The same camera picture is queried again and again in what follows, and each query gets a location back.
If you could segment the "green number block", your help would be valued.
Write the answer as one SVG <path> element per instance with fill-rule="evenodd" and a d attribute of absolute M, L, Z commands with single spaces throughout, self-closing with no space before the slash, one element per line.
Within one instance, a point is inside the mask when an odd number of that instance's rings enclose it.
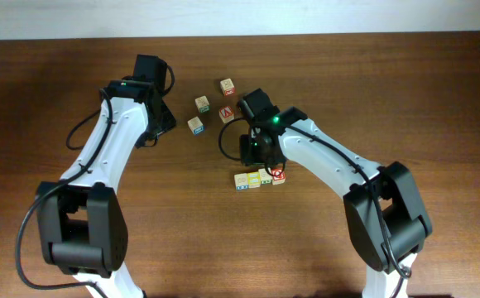
<path fill-rule="evenodd" d="M 273 177 L 269 175 L 264 168 L 258 170 L 260 181 L 262 185 L 271 184 Z"/>

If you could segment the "yellow letter block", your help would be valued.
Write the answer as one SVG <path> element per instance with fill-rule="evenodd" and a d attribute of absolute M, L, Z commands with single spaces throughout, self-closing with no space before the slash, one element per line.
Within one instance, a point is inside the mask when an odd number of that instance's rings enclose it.
<path fill-rule="evenodd" d="M 258 171 L 247 173 L 247 183 L 250 189 L 257 188 L 261 186 L 261 177 Z"/>

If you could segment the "red letter Q block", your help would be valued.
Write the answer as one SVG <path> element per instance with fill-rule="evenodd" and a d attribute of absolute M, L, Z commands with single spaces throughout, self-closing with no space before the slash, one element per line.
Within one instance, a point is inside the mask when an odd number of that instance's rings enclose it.
<path fill-rule="evenodd" d="M 272 184 L 280 185 L 286 182 L 286 174 L 282 169 L 271 169 Z"/>

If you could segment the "wooden block blue bottom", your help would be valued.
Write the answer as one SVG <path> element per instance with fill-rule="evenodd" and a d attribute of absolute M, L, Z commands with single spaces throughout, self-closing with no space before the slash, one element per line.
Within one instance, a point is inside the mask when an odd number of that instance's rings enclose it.
<path fill-rule="evenodd" d="M 236 174 L 234 176 L 236 190 L 246 190 L 249 188 L 247 173 Z"/>

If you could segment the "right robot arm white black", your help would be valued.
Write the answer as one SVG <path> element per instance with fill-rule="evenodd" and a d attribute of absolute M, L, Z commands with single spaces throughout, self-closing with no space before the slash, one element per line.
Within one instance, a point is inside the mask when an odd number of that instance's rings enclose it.
<path fill-rule="evenodd" d="M 281 111 L 261 89 L 238 101 L 249 132 L 240 138 L 244 165 L 293 161 L 343 201 L 349 237 L 367 265 L 364 297 L 405 297 L 411 267 L 432 223 L 410 170 L 382 166 L 323 133 L 298 108 Z"/>

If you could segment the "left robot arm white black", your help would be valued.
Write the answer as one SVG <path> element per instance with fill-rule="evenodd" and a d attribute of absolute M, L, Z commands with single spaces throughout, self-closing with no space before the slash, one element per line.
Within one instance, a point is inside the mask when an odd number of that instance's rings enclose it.
<path fill-rule="evenodd" d="M 98 119 L 79 156 L 56 182 L 44 181 L 28 214 L 37 217 L 45 262 L 94 297 L 143 297 L 124 262 L 128 230 L 117 190 L 131 152 L 153 147 L 176 120 L 163 98 L 175 76 L 154 55 L 100 89 Z"/>

